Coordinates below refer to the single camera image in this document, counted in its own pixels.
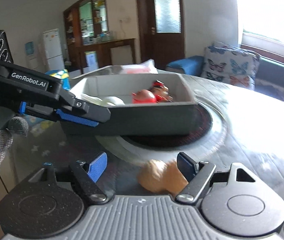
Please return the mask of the white refrigerator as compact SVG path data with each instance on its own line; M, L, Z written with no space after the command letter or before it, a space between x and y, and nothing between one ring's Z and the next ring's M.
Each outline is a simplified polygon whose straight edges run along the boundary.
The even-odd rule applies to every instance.
M48 71L64 69L59 29L43 32L43 50Z

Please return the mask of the butterfly-print cushion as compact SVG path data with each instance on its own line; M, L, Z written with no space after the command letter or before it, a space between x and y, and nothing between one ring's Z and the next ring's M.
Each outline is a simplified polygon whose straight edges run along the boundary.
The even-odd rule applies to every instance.
M253 90L259 65L258 53L215 42L205 48L201 77Z

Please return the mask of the round turntable on table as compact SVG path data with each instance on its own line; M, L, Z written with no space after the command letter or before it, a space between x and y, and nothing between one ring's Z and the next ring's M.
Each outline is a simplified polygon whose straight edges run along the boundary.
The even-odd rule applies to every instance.
M200 97L189 134L97 136L96 139L119 159L141 166L151 159L174 160L179 152L195 161L209 160L224 144L228 130L229 120L222 109L215 102Z

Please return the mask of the dark green sofa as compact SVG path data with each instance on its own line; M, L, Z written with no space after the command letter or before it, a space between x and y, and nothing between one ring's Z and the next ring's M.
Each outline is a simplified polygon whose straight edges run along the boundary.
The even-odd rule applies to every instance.
M284 101L284 57L248 45L241 49L253 53L259 65L255 68L255 91Z

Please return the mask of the grey storage box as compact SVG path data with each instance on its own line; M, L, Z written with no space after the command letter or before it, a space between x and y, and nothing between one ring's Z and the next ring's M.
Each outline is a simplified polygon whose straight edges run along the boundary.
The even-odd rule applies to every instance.
M173 97L172 102L151 104L133 103L132 94L148 89L156 80L162 81ZM193 91L180 74L113 74L85 76L74 79L71 88L75 96L86 94L104 99L120 98L123 106L111 106L110 119L96 127L63 121L62 129L71 135L185 135L196 122L196 104Z

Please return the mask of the brown door with glass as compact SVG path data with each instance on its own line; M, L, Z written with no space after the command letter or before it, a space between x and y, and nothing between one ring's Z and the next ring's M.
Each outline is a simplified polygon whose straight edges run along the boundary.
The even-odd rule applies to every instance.
M142 61L165 69L185 56L182 0L136 0Z

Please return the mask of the brown wooden cabinet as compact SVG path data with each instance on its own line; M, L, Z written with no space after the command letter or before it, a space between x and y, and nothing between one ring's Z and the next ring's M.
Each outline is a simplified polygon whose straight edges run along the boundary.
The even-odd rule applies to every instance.
M130 47L136 63L135 39L118 38L109 30L106 0L78 0L63 12L66 48L71 66L84 73L88 56L97 68L112 65L111 50Z

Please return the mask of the white item in box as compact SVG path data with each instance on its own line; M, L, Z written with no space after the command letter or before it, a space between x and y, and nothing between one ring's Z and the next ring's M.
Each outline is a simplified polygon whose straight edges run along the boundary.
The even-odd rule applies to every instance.
M107 96L103 99L98 98L96 96L91 96L88 94L81 94L81 99L99 106L123 106L125 105L124 101L116 96Z

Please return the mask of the red toy in box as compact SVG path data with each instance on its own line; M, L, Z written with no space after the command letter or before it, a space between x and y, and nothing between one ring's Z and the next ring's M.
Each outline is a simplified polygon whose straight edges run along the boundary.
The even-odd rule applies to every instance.
M155 80L149 89L132 93L132 103L161 103L172 102L168 87L161 81Z

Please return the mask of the orange plush toy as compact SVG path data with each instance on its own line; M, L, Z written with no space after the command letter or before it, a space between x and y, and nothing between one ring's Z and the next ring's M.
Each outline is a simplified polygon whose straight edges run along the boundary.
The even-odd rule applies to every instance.
M152 193L168 192L174 197L189 184L175 160L168 163L156 159L147 161L140 169L137 181Z

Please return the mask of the blue cushion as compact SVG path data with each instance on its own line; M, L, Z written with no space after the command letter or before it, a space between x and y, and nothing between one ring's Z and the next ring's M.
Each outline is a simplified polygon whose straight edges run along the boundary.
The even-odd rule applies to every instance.
M203 70L203 63L203 56L192 56L170 62L166 65L165 70L168 72L200 76Z

